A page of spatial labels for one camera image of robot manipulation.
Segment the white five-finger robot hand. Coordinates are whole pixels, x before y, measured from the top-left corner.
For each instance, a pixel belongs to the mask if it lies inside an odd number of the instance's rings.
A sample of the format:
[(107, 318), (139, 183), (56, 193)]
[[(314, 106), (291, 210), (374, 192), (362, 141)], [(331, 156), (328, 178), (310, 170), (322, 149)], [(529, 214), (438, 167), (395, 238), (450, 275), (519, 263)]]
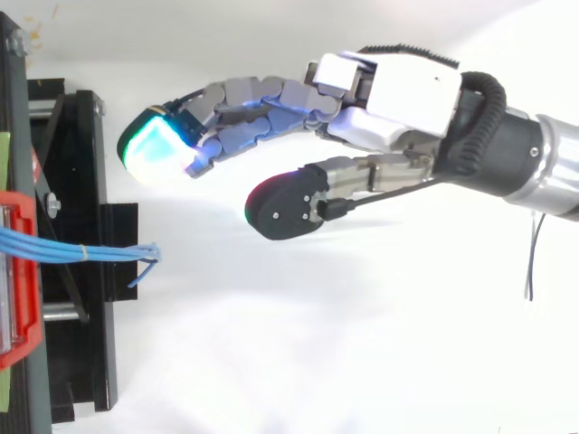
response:
[(456, 62), (405, 45), (327, 53), (304, 80), (270, 76), (217, 81), (145, 108), (123, 131), (117, 153), (139, 182), (202, 176), (260, 142), (292, 133), (362, 151), (276, 175), (245, 204), (261, 236), (284, 241), (316, 231), (359, 204), (359, 194), (403, 194), (426, 182), (433, 155), (403, 136), (443, 138), (460, 96)]

